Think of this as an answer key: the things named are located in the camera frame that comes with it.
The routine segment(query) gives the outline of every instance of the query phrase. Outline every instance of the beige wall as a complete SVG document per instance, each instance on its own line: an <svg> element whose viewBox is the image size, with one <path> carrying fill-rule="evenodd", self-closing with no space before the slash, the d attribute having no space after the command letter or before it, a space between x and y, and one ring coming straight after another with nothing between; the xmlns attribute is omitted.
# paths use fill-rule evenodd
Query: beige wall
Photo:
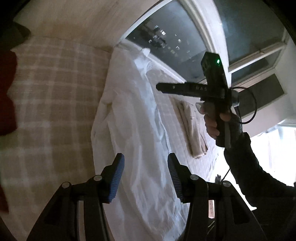
<svg viewBox="0 0 296 241"><path fill-rule="evenodd" d="M35 36L68 39L111 51L157 0L31 0L15 21Z"/></svg>

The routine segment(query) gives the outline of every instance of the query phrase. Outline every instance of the black jacket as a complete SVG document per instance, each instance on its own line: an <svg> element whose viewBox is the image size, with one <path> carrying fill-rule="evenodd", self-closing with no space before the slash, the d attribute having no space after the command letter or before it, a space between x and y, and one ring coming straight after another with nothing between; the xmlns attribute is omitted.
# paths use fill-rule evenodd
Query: black jacket
<svg viewBox="0 0 296 241"><path fill-rule="evenodd" d="M247 133L232 148L225 149L224 156L242 193L252 206L257 207L253 213L266 237L278 239L294 208L295 188L274 179L262 169Z"/></svg>

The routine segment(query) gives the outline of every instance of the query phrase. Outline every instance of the black cable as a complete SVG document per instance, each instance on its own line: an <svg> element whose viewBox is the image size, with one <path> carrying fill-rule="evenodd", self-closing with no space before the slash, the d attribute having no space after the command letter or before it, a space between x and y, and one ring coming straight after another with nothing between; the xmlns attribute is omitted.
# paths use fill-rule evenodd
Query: black cable
<svg viewBox="0 0 296 241"><path fill-rule="evenodd" d="M221 179L221 182L224 181L224 179L226 178L226 176L227 176L227 174L229 173L229 171L230 171L230 168L229 168L228 171L226 172L225 176Z"/></svg>
<svg viewBox="0 0 296 241"><path fill-rule="evenodd" d="M247 91L252 95L252 97L253 97L253 99L254 99L254 102L255 102L255 112L254 112L253 116L251 117L251 119L249 119L248 121L246 121L246 122L242 122L242 121L240 121L240 124L242 124L242 125L250 123L250 122L255 118L255 115L256 115L256 113L257 113L257 100L256 100L256 98L255 98L255 95L253 94L253 92L252 92L251 90L249 90L249 89L246 88L246 87L241 87L241 86L239 86L239 87L231 87L230 89L232 89L232 90L235 90L235 89L243 89L243 90L247 90Z"/></svg>

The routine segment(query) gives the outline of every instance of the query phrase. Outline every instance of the hand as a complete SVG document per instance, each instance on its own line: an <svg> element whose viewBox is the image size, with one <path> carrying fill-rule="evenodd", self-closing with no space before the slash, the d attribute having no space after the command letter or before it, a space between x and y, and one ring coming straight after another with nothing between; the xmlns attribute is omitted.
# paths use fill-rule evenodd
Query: hand
<svg viewBox="0 0 296 241"><path fill-rule="evenodd" d="M205 115L204 120L205 120L205 126L207 129L207 133L209 134L210 137L213 139L216 139L217 136L219 136L220 132L217 129L217 122L215 119L211 118L211 115L209 114L209 103L205 102L200 108L200 113ZM239 123L240 118L231 113L220 113L220 118L225 121L229 122L229 128L230 128L230 137L231 137L231 143L234 143L235 141L238 140L238 138L242 134L242 125Z"/></svg>

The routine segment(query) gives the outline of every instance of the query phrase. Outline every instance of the white fabric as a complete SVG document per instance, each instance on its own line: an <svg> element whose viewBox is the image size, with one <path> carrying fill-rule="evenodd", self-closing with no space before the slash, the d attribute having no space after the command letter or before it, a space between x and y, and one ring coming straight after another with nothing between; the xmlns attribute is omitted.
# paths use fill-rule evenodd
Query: white fabric
<svg viewBox="0 0 296 241"><path fill-rule="evenodd" d="M125 168L116 198L104 209L119 240L176 240L188 207L177 199L167 166L170 144L146 77L142 52L116 47L91 132L96 173L116 153Z"/></svg>
<svg viewBox="0 0 296 241"><path fill-rule="evenodd" d="M201 129L201 121L198 118L198 111L195 105L186 101L178 102L182 121L188 137L191 154L194 158L199 158L207 154L207 144Z"/></svg>

